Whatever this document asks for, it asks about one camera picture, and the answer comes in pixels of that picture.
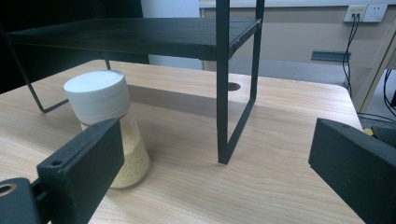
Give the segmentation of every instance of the power socket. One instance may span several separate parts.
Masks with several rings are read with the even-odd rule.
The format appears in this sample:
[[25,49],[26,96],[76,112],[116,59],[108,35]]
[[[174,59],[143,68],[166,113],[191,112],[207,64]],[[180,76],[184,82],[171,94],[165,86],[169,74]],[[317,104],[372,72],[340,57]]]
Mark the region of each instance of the power socket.
[[364,22],[381,22],[384,18],[385,12],[387,11],[388,5],[369,5],[364,14]]
[[346,16],[344,21],[353,21],[353,15],[359,15],[359,21],[363,21],[364,14],[366,12],[367,5],[351,5],[347,8]]

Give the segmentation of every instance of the white lid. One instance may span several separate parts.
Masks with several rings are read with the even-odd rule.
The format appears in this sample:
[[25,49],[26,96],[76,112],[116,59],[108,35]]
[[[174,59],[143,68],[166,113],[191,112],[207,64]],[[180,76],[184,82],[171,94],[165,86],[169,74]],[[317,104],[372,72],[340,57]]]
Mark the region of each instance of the white lid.
[[78,119],[94,124],[119,118],[129,109],[124,74],[114,70],[86,73],[64,83],[64,90]]

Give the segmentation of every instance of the wooden table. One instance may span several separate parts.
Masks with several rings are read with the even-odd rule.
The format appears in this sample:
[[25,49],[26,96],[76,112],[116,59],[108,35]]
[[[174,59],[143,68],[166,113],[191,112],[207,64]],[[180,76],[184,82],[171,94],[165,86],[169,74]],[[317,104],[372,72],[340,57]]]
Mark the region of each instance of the wooden table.
[[[309,167],[317,118],[361,129],[344,88],[259,77],[258,99],[228,165],[217,163],[216,74],[112,63],[130,85],[133,112],[151,158],[133,189],[108,191],[91,223],[362,223]],[[63,84],[106,69],[94,61],[34,83],[44,106]],[[249,77],[231,91],[233,130]],[[0,181],[37,178],[35,166],[81,132],[69,104],[42,114],[26,87],[0,96]]]

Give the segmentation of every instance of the cable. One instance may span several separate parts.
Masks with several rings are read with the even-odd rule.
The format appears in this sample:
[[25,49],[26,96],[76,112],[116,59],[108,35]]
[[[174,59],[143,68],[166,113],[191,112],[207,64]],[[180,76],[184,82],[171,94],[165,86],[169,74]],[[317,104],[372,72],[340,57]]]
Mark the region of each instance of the cable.
[[349,39],[347,41],[347,46],[346,46],[346,52],[344,54],[344,59],[343,59],[343,70],[344,70],[344,74],[346,75],[346,81],[347,81],[346,89],[349,91],[350,98],[352,98],[352,86],[350,82],[349,47],[350,44],[352,43],[353,38],[355,37],[356,32],[358,31],[359,24],[361,22],[361,15],[353,14],[352,17],[353,17],[352,28],[350,29]]
[[380,118],[380,119],[371,119],[371,120],[376,120],[376,121],[382,121],[382,122],[386,122],[386,123],[394,123],[394,124],[396,124],[396,120],[394,120],[394,119],[389,119],[389,118],[382,117],[382,116],[375,115],[375,114],[358,113],[358,116],[360,118],[363,118],[363,119],[369,119],[369,118],[366,118],[364,116],[373,116],[373,117]]
[[385,80],[384,80],[384,88],[383,88],[383,92],[384,92],[384,104],[387,107],[387,109],[390,111],[390,113],[392,113],[393,116],[396,117],[396,109],[392,106],[390,106],[390,101],[387,97],[387,82],[388,82],[388,78],[390,76],[392,70],[388,69],[387,73],[385,74]]

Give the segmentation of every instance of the jar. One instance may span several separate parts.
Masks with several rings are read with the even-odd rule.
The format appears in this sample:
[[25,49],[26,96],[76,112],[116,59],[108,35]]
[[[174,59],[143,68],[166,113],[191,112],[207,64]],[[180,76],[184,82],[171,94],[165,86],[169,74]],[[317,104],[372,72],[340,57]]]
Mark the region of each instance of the jar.
[[124,74],[114,70],[86,73],[68,80],[64,90],[82,130],[120,118],[124,164],[111,188],[127,188],[143,180],[149,171],[149,154],[131,111]]

